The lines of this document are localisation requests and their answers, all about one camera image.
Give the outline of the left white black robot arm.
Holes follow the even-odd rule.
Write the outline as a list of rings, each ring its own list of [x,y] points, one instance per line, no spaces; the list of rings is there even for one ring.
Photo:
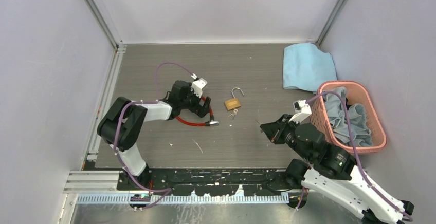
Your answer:
[[[192,83],[178,80],[166,96],[152,103],[118,97],[97,127],[97,134],[115,151],[125,170],[131,173],[130,183],[145,189],[150,183],[149,165],[136,144],[143,123],[177,118],[184,109],[202,118],[211,112],[210,97],[203,96],[207,81],[196,78]]]

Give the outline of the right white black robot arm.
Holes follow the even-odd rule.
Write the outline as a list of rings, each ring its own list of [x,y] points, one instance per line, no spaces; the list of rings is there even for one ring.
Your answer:
[[[363,223],[411,221],[413,203],[379,190],[369,176],[361,174],[353,155],[328,143],[324,133],[312,124],[298,124],[292,117],[283,114],[275,122],[260,124],[271,143],[286,144],[300,156],[284,172],[283,180],[289,187],[315,190]]]

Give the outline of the brass padlock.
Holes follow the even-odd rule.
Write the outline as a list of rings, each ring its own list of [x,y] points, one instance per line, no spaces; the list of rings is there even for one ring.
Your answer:
[[[234,109],[238,109],[241,107],[241,103],[239,101],[239,99],[235,96],[234,91],[238,90],[243,96],[245,96],[244,92],[242,89],[240,89],[239,87],[234,87],[230,93],[232,95],[231,99],[228,99],[224,102],[224,105],[226,107],[226,109],[228,111],[234,110]]]

